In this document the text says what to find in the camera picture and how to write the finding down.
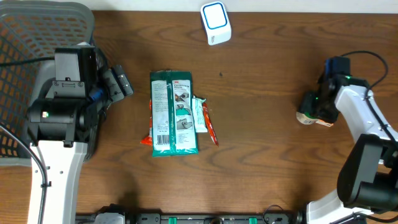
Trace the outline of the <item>red snack packet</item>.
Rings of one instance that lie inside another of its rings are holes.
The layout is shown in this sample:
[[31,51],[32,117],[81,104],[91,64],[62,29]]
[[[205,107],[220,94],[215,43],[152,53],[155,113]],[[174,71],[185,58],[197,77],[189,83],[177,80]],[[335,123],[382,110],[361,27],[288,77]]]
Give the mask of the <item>red snack packet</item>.
[[149,118],[149,133],[146,137],[141,140],[141,144],[147,146],[153,146],[153,137],[152,137],[152,100],[149,102],[149,109],[150,109],[150,118]]

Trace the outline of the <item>green lid jar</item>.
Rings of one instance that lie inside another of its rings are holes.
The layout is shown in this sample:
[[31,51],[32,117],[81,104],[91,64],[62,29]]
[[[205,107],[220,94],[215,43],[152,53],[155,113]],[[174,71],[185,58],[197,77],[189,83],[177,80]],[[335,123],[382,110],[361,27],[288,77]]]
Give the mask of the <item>green lid jar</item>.
[[296,119],[300,123],[305,124],[305,125],[311,125],[311,124],[314,124],[314,123],[316,123],[318,121],[317,118],[314,118],[314,117],[312,117],[312,116],[310,116],[309,114],[306,114],[306,113],[301,113],[299,111],[296,112]]

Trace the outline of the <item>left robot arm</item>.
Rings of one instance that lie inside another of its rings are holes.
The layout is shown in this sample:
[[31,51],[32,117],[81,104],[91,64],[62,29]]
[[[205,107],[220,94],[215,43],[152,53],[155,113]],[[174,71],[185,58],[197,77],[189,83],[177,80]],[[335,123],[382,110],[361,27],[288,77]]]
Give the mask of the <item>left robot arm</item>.
[[121,66],[82,42],[55,49],[53,73],[27,111],[32,157],[28,223],[74,223],[82,165],[106,110],[134,93]]

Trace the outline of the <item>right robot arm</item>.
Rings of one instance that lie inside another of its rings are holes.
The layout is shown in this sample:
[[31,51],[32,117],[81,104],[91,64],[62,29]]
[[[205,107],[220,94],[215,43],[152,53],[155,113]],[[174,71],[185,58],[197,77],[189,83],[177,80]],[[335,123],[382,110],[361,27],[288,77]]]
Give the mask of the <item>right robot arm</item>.
[[397,211],[397,131],[374,100],[372,85],[352,76],[348,54],[329,58],[296,112],[297,120],[331,127],[342,115],[354,147],[334,191],[307,204],[300,223],[393,223],[379,214]]

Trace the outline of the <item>small orange carton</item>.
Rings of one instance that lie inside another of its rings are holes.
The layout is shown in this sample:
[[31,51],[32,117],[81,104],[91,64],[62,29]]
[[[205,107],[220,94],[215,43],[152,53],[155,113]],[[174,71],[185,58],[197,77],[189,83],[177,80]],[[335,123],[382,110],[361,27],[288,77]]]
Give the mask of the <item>small orange carton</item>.
[[332,127],[332,126],[333,126],[333,123],[328,123],[328,122],[323,121],[323,120],[321,120],[321,119],[318,119],[318,120],[316,121],[316,123],[317,123],[317,124],[320,124],[320,125],[323,125],[323,126],[326,126],[326,127]]

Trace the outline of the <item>green snack packet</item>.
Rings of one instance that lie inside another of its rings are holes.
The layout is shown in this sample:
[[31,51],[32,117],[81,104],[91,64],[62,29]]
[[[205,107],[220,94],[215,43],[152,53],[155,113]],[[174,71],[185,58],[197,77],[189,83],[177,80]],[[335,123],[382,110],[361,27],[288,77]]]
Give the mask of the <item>green snack packet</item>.
[[190,72],[150,73],[153,157],[198,154],[192,90]]

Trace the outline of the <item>pale green wipes packet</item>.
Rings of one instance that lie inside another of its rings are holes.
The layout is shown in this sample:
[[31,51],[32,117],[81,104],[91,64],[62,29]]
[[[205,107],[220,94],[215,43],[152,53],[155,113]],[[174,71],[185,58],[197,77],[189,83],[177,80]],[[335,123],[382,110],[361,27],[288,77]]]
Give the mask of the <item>pale green wipes packet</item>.
[[203,103],[205,99],[193,97],[192,99],[192,108],[193,108],[193,119],[195,123],[195,131],[197,133],[207,133],[207,127],[205,123],[205,116],[203,113]]

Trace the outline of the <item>red Nescafe stick sachet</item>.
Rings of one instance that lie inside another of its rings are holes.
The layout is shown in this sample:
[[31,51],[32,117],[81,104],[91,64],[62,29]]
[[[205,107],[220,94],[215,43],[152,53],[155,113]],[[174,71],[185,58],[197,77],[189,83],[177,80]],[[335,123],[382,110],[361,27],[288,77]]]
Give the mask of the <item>red Nescafe stick sachet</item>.
[[209,114],[209,111],[208,111],[208,106],[207,106],[206,103],[203,103],[202,107],[203,107],[203,114],[204,114],[204,118],[205,118],[206,127],[207,127],[208,132],[209,132],[209,134],[211,136],[211,139],[212,139],[213,143],[216,146],[219,146],[219,142],[218,142],[218,139],[216,137],[215,130],[214,130],[213,125],[211,123],[210,114]]

